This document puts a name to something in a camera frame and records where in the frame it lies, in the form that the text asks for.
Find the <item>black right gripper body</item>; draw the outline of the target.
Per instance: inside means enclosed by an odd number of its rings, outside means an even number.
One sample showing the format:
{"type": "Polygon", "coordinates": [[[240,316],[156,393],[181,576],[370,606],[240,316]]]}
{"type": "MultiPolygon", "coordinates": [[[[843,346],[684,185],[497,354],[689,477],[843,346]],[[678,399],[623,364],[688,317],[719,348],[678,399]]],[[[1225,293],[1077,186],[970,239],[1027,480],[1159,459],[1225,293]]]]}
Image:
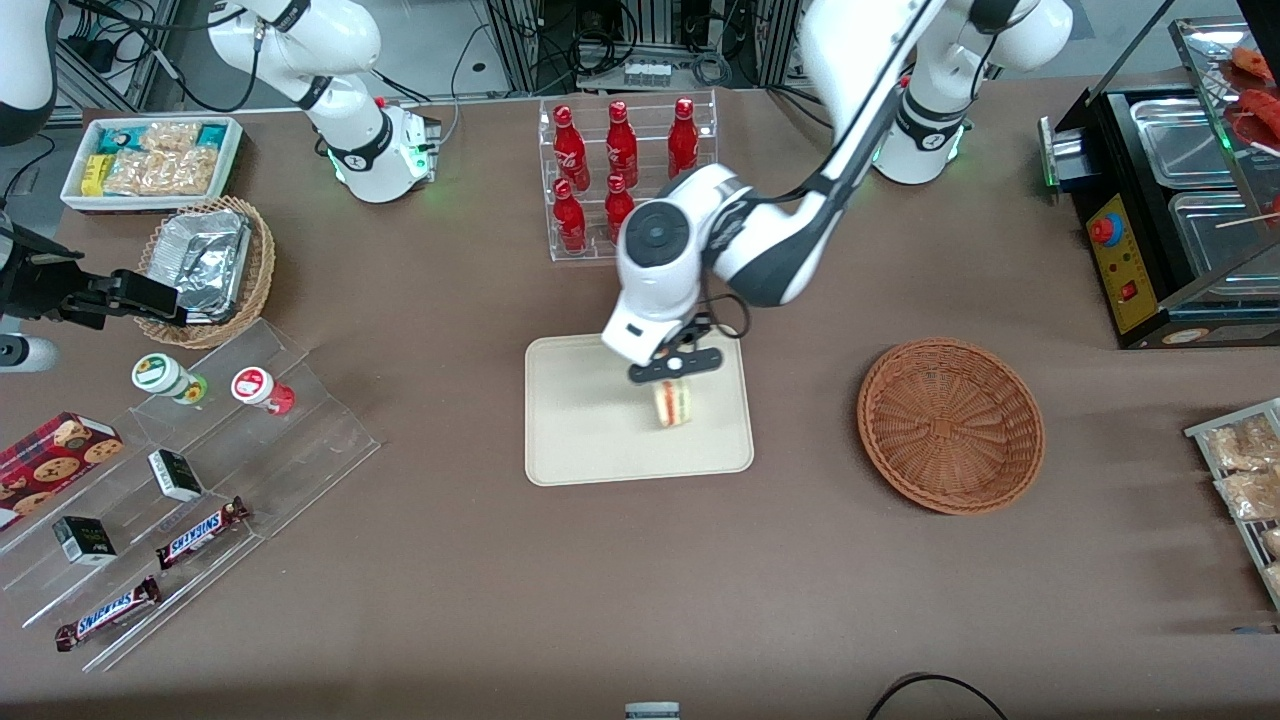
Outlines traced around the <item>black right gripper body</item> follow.
{"type": "Polygon", "coordinates": [[[104,278],[83,272],[82,252],[28,231],[3,232],[3,315],[68,322],[93,331],[105,324],[104,278]]]}

